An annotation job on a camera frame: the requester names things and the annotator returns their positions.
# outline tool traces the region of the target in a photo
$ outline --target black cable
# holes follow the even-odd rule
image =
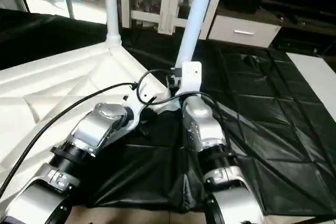
[[[142,103],[142,104],[145,104],[147,106],[153,106],[153,105],[159,105],[159,104],[162,104],[162,103],[165,103],[165,102],[169,102],[169,101],[172,101],[176,98],[179,98],[179,97],[182,97],[182,96],[185,96],[185,95],[193,95],[193,94],[200,94],[200,95],[203,95],[204,97],[207,97],[209,98],[214,106],[215,106],[215,110],[217,111],[218,115],[219,115],[219,124],[221,125],[223,131],[224,131],[224,134],[225,134],[225,139],[226,139],[226,148],[229,150],[229,151],[232,151],[232,148],[231,148],[231,141],[230,141],[230,138],[227,134],[227,130],[226,130],[226,126],[225,126],[225,123],[224,123],[224,117],[223,117],[223,114],[222,114],[222,111],[218,105],[218,102],[209,94],[207,93],[204,93],[202,91],[189,91],[189,92],[184,92],[184,93],[181,93],[181,94],[178,94],[178,95],[175,95],[173,97],[170,97],[170,98],[167,98],[165,100],[162,100],[162,101],[159,101],[159,102],[145,102],[141,99],[140,97],[140,85],[141,85],[141,82],[143,81],[143,79],[149,75],[150,73],[153,73],[153,72],[166,72],[166,73],[171,73],[171,71],[169,70],[166,70],[166,69],[152,69],[152,70],[149,70],[147,71],[146,73],[143,74],[143,76],[140,78],[139,82],[138,82],[138,86],[136,87],[137,89],[137,97],[139,99],[139,101]]]
[[[0,188],[0,198],[2,197],[2,195],[4,194],[8,184],[11,182],[12,178],[14,177],[15,173],[17,172],[17,170],[19,169],[20,165],[22,164],[22,162],[24,161],[24,159],[26,158],[27,154],[29,153],[29,151],[31,150],[31,148],[33,148],[34,144],[37,142],[37,140],[42,136],[42,134],[52,125],[54,124],[61,116],[63,116],[64,114],[66,114],[67,112],[69,112],[70,110],[72,110],[74,107],[76,107],[77,105],[81,104],[82,102],[89,100],[90,98],[104,93],[105,91],[108,91],[110,89],[114,89],[120,86],[127,86],[127,85],[132,85],[132,88],[135,87],[136,83],[130,83],[130,82],[124,82],[124,83],[120,83],[120,84],[116,84],[116,85],[112,85],[109,86],[105,89],[99,90],[95,93],[92,93],[90,95],[88,95],[87,97],[84,97],[80,100],[78,100],[77,102],[75,102],[74,104],[72,104],[71,106],[67,107],[65,110],[63,110],[62,112],[60,112],[59,114],[57,114],[54,118],[52,118],[46,125],[43,126],[43,128],[34,136],[34,138],[31,140],[31,142],[28,144],[28,146],[26,147],[26,149],[23,151],[23,153],[21,154],[20,158],[16,161],[14,167],[12,168],[12,170],[9,172],[8,176],[6,177],[4,183],[1,185]]]

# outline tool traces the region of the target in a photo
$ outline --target drawer handle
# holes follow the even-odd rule
[[[236,34],[244,34],[244,35],[254,35],[254,33],[251,33],[249,31],[241,31],[241,30],[234,30]]]

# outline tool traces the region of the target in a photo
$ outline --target floor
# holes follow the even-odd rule
[[[69,17],[64,0],[26,0],[31,13],[42,13]],[[72,0],[75,19],[106,24],[105,0],[76,1]]]
[[[266,224],[291,224],[309,219],[307,217],[268,216]],[[130,208],[84,208],[75,207],[66,224],[206,224],[201,212],[176,214],[168,211],[147,211]],[[324,224],[336,224],[334,221]]]

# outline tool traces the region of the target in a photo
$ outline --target cabinet drawer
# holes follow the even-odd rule
[[[280,26],[217,15],[209,39],[268,47]]]

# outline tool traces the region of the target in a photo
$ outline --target black fabric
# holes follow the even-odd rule
[[[167,68],[180,40],[139,31],[123,45],[146,68]],[[201,90],[224,105],[239,163],[264,213],[335,215],[336,123],[289,57],[202,41],[193,59],[202,63]]]
[[[204,198],[194,145],[181,111],[163,112],[106,147],[83,187],[89,207],[133,206],[186,212]]]
[[[1,68],[104,41],[106,26],[0,11]],[[181,35],[123,30],[124,47],[146,68],[174,65]],[[223,106],[238,159],[265,214],[336,214],[336,125],[288,56],[199,41],[202,91]],[[164,81],[164,76],[157,75]],[[165,112],[109,146],[88,169],[90,207],[195,209],[200,168],[180,112]]]

